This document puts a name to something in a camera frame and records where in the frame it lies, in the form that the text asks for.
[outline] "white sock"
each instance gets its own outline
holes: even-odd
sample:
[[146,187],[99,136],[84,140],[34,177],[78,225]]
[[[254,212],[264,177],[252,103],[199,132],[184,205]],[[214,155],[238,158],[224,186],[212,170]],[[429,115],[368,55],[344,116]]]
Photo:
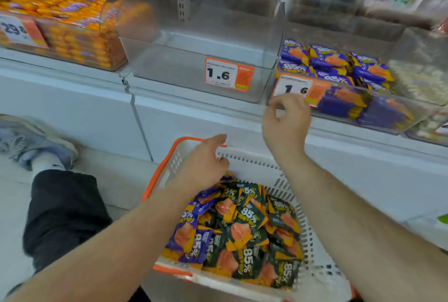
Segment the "white sock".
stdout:
[[61,170],[65,171],[64,165],[62,165],[58,156],[48,151],[40,152],[36,158],[31,160],[32,167],[32,179],[36,175],[45,170]]

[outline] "gray sneaker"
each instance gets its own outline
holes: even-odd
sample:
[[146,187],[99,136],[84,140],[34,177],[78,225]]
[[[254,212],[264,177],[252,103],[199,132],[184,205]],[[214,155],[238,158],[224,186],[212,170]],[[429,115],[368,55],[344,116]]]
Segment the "gray sneaker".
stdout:
[[0,154],[30,171],[31,161],[41,151],[54,153],[67,170],[78,157],[69,141],[49,136],[25,119],[0,114]]

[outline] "shopping basket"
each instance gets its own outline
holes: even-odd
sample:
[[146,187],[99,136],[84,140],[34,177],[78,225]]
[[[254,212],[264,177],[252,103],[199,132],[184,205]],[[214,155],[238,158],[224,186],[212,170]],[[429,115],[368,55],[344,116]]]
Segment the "shopping basket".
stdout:
[[[153,190],[164,188],[166,182],[176,175],[182,160],[202,140],[193,137],[182,137],[174,142],[168,155],[152,177],[143,195],[143,201],[151,195]],[[294,206],[301,229],[300,241],[305,259],[301,263],[293,288],[291,290],[274,289],[241,282],[236,279],[197,270],[189,267],[187,264],[165,257],[159,257],[154,265],[154,269],[173,274],[184,280],[260,302],[282,300],[347,302],[350,300],[352,294],[349,282],[324,250],[312,227],[308,225],[307,218],[302,212],[295,195],[292,193],[288,180],[274,159],[263,154],[248,152],[227,145],[219,147],[216,151],[216,156],[226,157],[229,160],[229,170],[238,180],[262,184],[268,188],[267,191],[270,195],[288,201]]]

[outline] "black pants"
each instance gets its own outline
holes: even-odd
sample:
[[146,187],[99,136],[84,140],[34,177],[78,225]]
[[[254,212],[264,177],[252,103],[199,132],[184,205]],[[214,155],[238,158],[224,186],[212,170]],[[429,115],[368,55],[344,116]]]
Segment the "black pants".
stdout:
[[[36,273],[112,223],[95,177],[71,171],[46,170],[31,188],[23,248]],[[131,302],[148,302],[140,287]]]

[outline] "white floor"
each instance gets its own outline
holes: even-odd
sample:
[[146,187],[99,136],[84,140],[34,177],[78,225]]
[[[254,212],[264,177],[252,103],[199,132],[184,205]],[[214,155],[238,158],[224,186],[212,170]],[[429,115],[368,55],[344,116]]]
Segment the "white floor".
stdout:
[[[116,220],[140,203],[156,168],[155,163],[84,149],[74,171],[97,178],[109,214]],[[30,193],[30,173],[0,156],[0,300],[33,275],[31,259],[21,245]],[[159,272],[152,272],[143,286],[153,302],[242,301]]]

